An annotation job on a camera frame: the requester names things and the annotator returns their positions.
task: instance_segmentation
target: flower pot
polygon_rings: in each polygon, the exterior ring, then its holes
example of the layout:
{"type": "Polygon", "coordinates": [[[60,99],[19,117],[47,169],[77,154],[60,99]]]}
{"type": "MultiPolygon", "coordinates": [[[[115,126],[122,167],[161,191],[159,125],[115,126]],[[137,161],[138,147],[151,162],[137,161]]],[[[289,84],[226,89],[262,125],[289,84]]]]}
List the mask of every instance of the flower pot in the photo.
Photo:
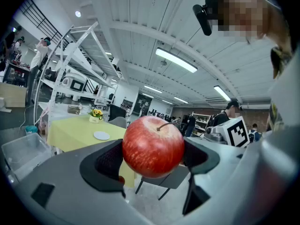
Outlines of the flower pot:
{"type": "Polygon", "coordinates": [[[99,118],[93,117],[92,115],[90,115],[89,121],[92,122],[92,123],[99,123],[99,118]]]}

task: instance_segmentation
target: shelving rack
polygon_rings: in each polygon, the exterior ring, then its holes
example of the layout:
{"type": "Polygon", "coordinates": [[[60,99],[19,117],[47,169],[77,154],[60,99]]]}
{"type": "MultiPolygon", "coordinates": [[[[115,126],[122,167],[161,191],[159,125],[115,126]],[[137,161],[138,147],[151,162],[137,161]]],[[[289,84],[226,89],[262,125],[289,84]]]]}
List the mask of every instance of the shelving rack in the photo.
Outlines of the shelving rack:
{"type": "Polygon", "coordinates": [[[48,56],[48,60],[44,65],[42,74],[40,76],[40,80],[37,85],[37,92],[35,95],[35,102],[34,102],[34,112],[33,112],[33,120],[34,124],[37,123],[37,109],[40,106],[43,110],[48,107],[48,128],[51,126],[51,121],[56,120],[57,118],[66,118],[72,117],[73,114],[69,114],[67,112],[68,105],[66,104],[56,104],[55,99],[58,92],[70,94],[73,96],[80,96],[84,98],[92,98],[95,99],[95,104],[106,105],[105,102],[108,100],[106,99],[105,92],[107,88],[112,88],[116,91],[116,89],[111,85],[111,79],[115,79],[120,81],[120,74],[116,71],[114,66],[112,65],[111,61],[107,57],[101,43],[99,42],[94,29],[98,26],[98,22],[95,22],[91,26],[84,26],[84,27],[74,27],[72,26],[64,36],[61,37],[59,42],[56,44],[55,49],[51,51],[48,56]],[[65,41],[70,41],[67,47],[64,49],[65,41]],[[93,57],[100,57],[101,62],[93,59],[90,54],[85,52],[85,49],[89,47],[89,44],[93,42],[93,57]],[[61,61],[61,68],[57,75],[55,82],[49,81],[44,78],[45,71],[49,62],[53,59],[53,56],[60,56],[61,61]],[[87,76],[89,79],[97,82],[99,85],[99,91],[95,95],[90,92],[79,92],[61,85],[60,80],[62,79],[63,73],[66,69],[66,66],[69,65],[71,68],[75,69],[76,71],[80,72],[81,74],[87,76]],[[48,103],[39,103],[38,98],[40,94],[41,85],[45,83],[49,87],[52,88],[51,99],[48,103]]]}
{"type": "Polygon", "coordinates": [[[196,118],[196,125],[194,128],[194,131],[197,133],[193,133],[196,136],[199,136],[198,133],[204,133],[205,132],[205,128],[207,125],[207,122],[210,118],[210,115],[204,115],[204,114],[197,114],[192,112],[192,116],[194,116],[196,118]]]}

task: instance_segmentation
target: plastic storage bin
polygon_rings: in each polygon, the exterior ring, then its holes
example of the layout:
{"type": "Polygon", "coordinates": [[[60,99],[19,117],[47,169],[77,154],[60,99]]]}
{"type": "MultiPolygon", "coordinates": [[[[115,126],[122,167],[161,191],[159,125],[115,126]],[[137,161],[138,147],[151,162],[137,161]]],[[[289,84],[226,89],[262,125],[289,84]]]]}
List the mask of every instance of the plastic storage bin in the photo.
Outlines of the plastic storage bin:
{"type": "Polygon", "coordinates": [[[2,145],[2,152],[9,168],[19,181],[51,157],[51,147],[45,144],[37,133],[2,145]]]}

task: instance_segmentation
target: apple stem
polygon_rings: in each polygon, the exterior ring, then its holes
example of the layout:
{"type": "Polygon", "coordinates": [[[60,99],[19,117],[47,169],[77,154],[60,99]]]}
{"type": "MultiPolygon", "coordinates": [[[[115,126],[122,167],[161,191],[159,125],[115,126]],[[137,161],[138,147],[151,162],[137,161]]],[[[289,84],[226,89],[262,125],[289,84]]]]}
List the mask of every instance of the apple stem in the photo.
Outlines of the apple stem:
{"type": "Polygon", "coordinates": [[[161,125],[160,127],[157,128],[158,131],[160,131],[160,129],[165,126],[165,125],[169,125],[169,124],[177,124],[177,122],[168,122],[168,123],[165,123],[163,125],[161,125]]]}

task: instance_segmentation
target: brick wall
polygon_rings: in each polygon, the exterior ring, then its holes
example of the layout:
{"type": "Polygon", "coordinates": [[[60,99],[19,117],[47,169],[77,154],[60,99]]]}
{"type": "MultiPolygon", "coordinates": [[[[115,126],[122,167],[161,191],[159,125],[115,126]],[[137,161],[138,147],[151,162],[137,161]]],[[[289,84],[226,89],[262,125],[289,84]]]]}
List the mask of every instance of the brick wall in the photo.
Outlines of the brick wall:
{"type": "MultiPolygon", "coordinates": [[[[192,112],[213,115],[220,113],[221,109],[175,107],[173,108],[172,116],[183,118],[183,115],[192,114],[192,112]]],[[[244,109],[243,111],[240,111],[240,115],[243,116],[247,129],[250,129],[253,123],[256,123],[258,132],[265,132],[269,115],[268,109],[244,109]]]]}

